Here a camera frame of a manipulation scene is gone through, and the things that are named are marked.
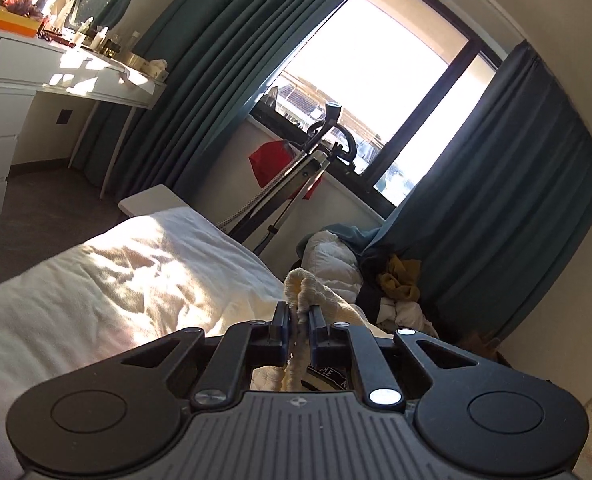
white towel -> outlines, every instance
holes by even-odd
[[[319,305],[326,323],[345,321],[368,327],[377,337],[388,337],[386,333],[371,325],[362,311],[347,303],[323,285],[305,269],[292,270],[285,279],[285,298],[292,315],[290,360],[285,369],[263,367],[255,370],[252,388],[258,390],[298,392],[301,380],[310,364],[310,343],[308,341],[308,312],[312,305]]]
[[[391,298],[380,298],[376,326],[386,332],[394,332],[398,328],[412,328],[438,339],[438,333],[434,326],[423,315],[420,305],[415,301],[394,301]]]

curtain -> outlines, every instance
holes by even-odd
[[[460,335],[507,336],[592,224],[592,137],[527,42],[381,229],[331,229],[374,275],[422,261],[423,309]]]
[[[110,189],[122,198],[166,184],[189,201],[290,54],[344,1],[175,0],[136,50],[167,60],[167,89],[135,114]],[[81,143],[74,166],[96,185],[127,113],[100,106]]]

window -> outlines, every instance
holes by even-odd
[[[431,168],[499,64],[437,0],[348,0],[278,76],[274,110],[261,102],[252,114],[297,140],[295,127],[306,131],[324,118],[326,101],[342,104],[356,169],[336,164],[330,172],[387,216]]]

white bedsheet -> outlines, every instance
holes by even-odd
[[[0,480],[21,470],[4,420],[54,376],[186,326],[272,318],[283,285],[191,208],[130,219],[0,285]]]

metal stand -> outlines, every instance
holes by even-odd
[[[276,182],[271,189],[266,190],[265,197],[231,229],[230,236],[239,243],[243,243],[265,220],[267,220],[286,200],[294,193],[296,196],[291,199],[277,220],[267,228],[268,233],[263,240],[254,248],[257,256],[267,247],[269,242],[276,236],[288,216],[307,192],[316,184],[316,181],[325,173],[327,166],[336,158],[341,158],[350,164],[356,158],[356,141],[353,135],[342,124],[338,124],[342,106],[329,102],[326,104],[326,118],[310,126],[308,142],[301,147],[306,156],[297,164],[292,171]],[[332,128],[338,129],[346,138],[348,152],[343,151],[342,146],[336,143],[331,149],[323,145],[322,140],[325,134]]]

